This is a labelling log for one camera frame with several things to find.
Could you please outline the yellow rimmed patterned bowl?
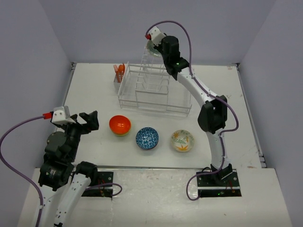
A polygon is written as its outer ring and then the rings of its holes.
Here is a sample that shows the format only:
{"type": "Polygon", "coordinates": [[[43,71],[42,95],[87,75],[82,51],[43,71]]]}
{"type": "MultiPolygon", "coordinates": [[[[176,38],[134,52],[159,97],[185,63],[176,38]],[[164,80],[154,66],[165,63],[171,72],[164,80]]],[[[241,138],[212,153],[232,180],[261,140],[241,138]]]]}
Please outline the yellow rimmed patterned bowl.
{"type": "Polygon", "coordinates": [[[148,51],[148,53],[154,57],[162,57],[161,53],[154,47],[155,45],[153,44],[153,42],[151,40],[148,40],[146,44],[146,50],[148,51]]]}

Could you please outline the lime green bowl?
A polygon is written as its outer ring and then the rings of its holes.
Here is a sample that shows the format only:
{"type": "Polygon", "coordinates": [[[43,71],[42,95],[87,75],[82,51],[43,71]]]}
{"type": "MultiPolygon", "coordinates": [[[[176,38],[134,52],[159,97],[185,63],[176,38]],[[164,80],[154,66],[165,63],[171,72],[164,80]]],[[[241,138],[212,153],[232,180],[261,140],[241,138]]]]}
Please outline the lime green bowl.
{"type": "Polygon", "coordinates": [[[116,136],[118,136],[118,137],[124,137],[124,136],[126,136],[126,135],[129,134],[129,131],[126,132],[126,133],[122,133],[122,134],[113,132],[113,134],[116,135],[116,136]]]}

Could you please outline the blue triangle patterned bowl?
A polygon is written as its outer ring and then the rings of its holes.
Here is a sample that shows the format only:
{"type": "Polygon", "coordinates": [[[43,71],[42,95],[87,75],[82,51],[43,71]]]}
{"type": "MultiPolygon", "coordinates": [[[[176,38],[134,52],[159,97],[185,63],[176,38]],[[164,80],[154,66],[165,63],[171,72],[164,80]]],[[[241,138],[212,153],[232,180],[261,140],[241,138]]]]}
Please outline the blue triangle patterned bowl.
{"type": "Polygon", "coordinates": [[[159,142],[159,134],[154,128],[144,127],[137,132],[135,141],[138,147],[157,146],[159,142]]]}

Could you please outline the white bowl orange flower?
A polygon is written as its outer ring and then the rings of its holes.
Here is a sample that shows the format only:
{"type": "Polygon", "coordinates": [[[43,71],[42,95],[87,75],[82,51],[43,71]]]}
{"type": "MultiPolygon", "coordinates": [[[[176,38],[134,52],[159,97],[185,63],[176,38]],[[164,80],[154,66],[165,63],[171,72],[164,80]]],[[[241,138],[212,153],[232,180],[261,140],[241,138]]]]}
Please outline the white bowl orange flower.
{"type": "Polygon", "coordinates": [[[171,135],[170,145],[178,152],[189,152],[195,145],[195,138],[187,130],[177,130],[171,135]]]}

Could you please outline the red patterned bowl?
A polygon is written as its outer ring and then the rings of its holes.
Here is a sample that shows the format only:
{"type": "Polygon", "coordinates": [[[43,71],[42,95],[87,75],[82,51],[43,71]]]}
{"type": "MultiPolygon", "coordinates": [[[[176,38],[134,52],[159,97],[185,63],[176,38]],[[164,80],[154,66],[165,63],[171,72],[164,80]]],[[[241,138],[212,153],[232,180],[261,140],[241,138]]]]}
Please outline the red patterned bowl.
{"type": "Polygon", "coordinates": [[[149,147],[147,147],[147,146],[140,146],[140,148],[143,149],[143,150],[150,150],[150,149],[153,149],[155,147],[156,146],[149,146],[149,147]]]}

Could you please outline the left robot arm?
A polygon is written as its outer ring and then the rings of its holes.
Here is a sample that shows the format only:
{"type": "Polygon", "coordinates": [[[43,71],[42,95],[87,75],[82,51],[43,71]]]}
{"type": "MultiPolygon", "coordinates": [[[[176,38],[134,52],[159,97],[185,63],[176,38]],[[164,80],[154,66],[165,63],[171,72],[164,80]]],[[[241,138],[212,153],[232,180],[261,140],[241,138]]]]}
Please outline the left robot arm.
{"type": "Polygon", "coordinates": [[[73,165],[81,136],[99,129],[98,113],[70,115],[68,107],[61,106],[44,118],[62,130],[47,138],[38,179],[42,204],[37,209],[37,226],[61,227],[86,187],[98,182],[95,164],[82,161],[73,165]]]}

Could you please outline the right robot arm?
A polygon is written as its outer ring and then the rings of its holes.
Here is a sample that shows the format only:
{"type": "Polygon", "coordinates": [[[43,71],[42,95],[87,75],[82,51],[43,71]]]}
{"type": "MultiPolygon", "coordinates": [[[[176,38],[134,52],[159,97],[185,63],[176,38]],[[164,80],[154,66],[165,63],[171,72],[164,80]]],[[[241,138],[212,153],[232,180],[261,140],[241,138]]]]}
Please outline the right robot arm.
{"type": "Polygon", "coordinates": [[[213,95],[194,75],[190,63],[180,56],[179,41],[170,35],[161,35],[156,41],[152,40],[153,49],[162,58],[166,71],[177,82],[182,84],[195,98],[200,106],[198,125],[207,135],[211,151],[212,182],[221,186],[228,181],[232,166],[226,160],[226,149],[223,138],[227,121],[227,99],[225,96],[213,95]]]}

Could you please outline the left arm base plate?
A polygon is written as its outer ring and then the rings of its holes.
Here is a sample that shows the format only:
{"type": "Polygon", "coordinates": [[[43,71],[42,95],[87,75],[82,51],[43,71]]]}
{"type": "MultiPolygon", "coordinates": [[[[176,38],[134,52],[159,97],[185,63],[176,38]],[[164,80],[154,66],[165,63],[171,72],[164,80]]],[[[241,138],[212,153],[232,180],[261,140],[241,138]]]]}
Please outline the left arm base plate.
{"type": "MultiPolygon", "coordinates": [[[[95,181],[91,183],[89,187],[99,184],[112,183],[113,176],[114,176],[114,172],[112,171],[98,170],[98,174],[95,181]]],[[[82,197],[112,198],[112,195],[113,195],[113,186],[110,185],[110,186],[99,186],[89,189],[82,194],[82,197]]]]}

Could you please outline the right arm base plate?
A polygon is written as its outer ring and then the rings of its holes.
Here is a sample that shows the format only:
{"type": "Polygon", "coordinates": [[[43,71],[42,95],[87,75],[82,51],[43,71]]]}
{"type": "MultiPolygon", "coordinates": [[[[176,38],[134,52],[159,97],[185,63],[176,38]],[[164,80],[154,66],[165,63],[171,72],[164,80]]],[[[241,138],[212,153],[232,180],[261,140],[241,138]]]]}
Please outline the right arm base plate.
{"type": "Polygon", "coordinates": [[[215,175],[196,177],[200,198],[241,197],[241,187],[236,169],[223,179],[215,175]]]}

